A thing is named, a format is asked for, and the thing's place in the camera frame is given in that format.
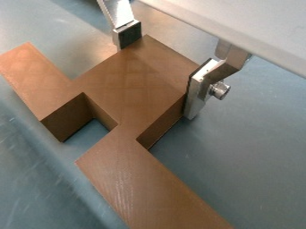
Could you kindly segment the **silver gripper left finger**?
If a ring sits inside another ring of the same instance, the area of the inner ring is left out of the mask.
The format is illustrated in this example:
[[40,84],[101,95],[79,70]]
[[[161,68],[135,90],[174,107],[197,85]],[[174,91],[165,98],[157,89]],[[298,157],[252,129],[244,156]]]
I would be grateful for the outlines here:
[[97,0],[113,30],[113,41],[123,49],[142,37],[142,23],[134,18],[130,0]]

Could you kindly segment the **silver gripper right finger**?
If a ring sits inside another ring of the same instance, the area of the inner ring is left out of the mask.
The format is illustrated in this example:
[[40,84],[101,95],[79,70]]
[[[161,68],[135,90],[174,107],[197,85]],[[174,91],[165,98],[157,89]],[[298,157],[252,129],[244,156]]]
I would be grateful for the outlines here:
[[193,120],[206,105],[210,97],[223,100],[232,87],[223,80],[240,72],[253,56],[242,48],[219,40],[215,48],[218,60],[210,58],[191,73],[187,82],[187,98],[183,113]]

